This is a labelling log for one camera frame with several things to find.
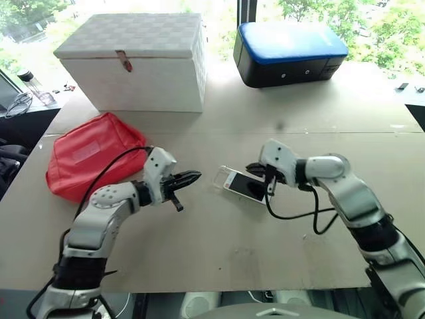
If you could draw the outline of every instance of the box lid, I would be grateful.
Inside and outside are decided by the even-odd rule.
[[[91,16],[54,52],[57,58],[191,58],[198,13],[120,13]]]
[[[348,48],[319,23],[243,23],[239,33],[250,56],[260,64],[345,57]]]

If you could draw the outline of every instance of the blue lid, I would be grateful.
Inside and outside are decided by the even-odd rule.
[[[260,64],[345,57],[348,48],[326,25],[251,22],[239,26],[250,56]]]

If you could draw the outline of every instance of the blue case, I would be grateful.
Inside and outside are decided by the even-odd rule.
[[[348,48],[317,23],[243,23],[233,57],[244,83],[253,88],[330,79]]]

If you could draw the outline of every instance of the red pouch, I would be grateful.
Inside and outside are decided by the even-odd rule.
[[[90,183],[122,152],[144,146],[146,139],[112,113],[96,116],[54,141],[46,181],[52,193],[80,202]],[[146,152],[120,158],[97,182],[93,191],[141,170]]]

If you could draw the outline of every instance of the black chair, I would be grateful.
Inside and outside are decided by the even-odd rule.
[[[7,141],[0,139],[0,200],[31,152],[21,145],[6,143]]]

